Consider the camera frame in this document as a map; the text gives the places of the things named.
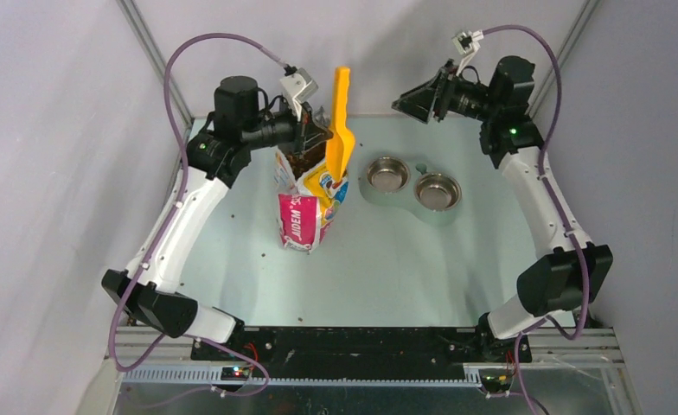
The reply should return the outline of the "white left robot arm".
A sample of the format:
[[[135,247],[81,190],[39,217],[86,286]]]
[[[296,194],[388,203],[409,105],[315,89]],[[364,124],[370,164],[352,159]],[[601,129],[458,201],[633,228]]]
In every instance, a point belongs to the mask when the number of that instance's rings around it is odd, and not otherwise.
[[[308,100],[318,86],[303,70],[281,79],[278,109],[261,103],[257,80],[230,76],[214,90],[214,109],[190,139],[180,139],[181,169],[149,236],[122,271],[108,270],[101,283],[128,316],[177,338],[212,341],[225,360],[242,356],[245,336],[237,317],[179,293],[186,260],[208,217],[233,187],[257,150],[277,147],[299,155],[327,141],[329,125]]]

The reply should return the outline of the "pet food bag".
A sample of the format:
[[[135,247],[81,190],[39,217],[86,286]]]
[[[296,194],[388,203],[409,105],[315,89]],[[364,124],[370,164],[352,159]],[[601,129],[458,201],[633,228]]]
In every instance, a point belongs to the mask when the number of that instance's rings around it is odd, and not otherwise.
[[[335,179],[325,160],[325,145],[299,154],[275,151],[277,224],[282,245],[312,252],[323,241],[349,191],[349,175]]]

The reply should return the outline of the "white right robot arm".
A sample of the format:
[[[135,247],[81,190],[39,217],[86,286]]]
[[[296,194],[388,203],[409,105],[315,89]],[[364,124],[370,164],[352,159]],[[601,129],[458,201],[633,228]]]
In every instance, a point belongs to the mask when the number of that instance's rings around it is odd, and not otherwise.
[[[595,244],[560,195],[545,141],[528,116],[534,63],[501,58],[489,84],[472,82],[447,61],[426,83],[402,93],[392,108],[420,122],[450,113],[481,121],[480,146],[511,185],[531,232],[536,262],[516,281],[516,294],[483,319],[489,329],[475,339],[478,355],[500,360],[509,338],[563,311],[588,311],[611,269],[607,245]]]

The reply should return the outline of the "yellow plastic scoop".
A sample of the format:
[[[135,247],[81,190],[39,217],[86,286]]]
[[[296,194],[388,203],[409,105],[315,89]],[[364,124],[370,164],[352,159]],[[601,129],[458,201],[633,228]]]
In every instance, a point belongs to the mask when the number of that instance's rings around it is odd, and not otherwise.
[[[355,147],[355,135],[347,127],[351,69],[337,67],[333,84],[329,132],[326,142],[325,162],[335,181],[343,178]]]

